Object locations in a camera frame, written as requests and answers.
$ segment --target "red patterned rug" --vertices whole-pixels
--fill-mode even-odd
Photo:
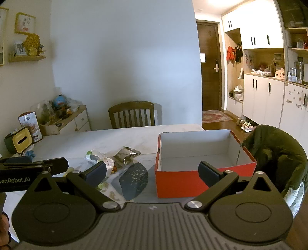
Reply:
[[[202,123],[225,121],[232,121],[232,119],[221,111],[202,111]]]

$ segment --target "red jacket hanging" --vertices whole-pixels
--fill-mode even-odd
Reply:
[[[232,48],[231,46],[228,47],[228,51],[227,51],[227,61],[229,60],[234,60],[234,54],[233,52],[235,52],[236,49]]]

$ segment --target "shoebox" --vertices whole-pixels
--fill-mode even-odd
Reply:
[[[162,133],[155,164],[157,196],[194,197],[207,190],[198,175],[201,161],[239,176],[252,176],[257,164],[231,130]]]

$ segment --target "wooden chair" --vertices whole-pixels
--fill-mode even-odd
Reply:
[[[137,101],[137,102],[121,103],[121,104],[117,104],[111,107],[108,110],[108,112],[109,112],[109,117],[110,117],[112,128],[123,128],[122,118],[124,122],[124,127],[149,126],[147,109],[150,110],[151,126],[154,126],[155,122],[154,122],[154,104],[153,103]],[[119,127],[117,127],[115,113],[118,113],[117,118],[118,118]]]

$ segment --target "silver screw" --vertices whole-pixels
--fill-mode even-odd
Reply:
[[[106,201],[103,203],[103,207],[106,209],[114,209],[118,207],[119,204],[117,204],[115,201]]]
[[[200,201],[197,201],[197,200],[192,200],[192,201],[189,201],[187,203],[187,206],[189,208],[197,209],[197,208],[201,208],[202,207],[202,203]]]

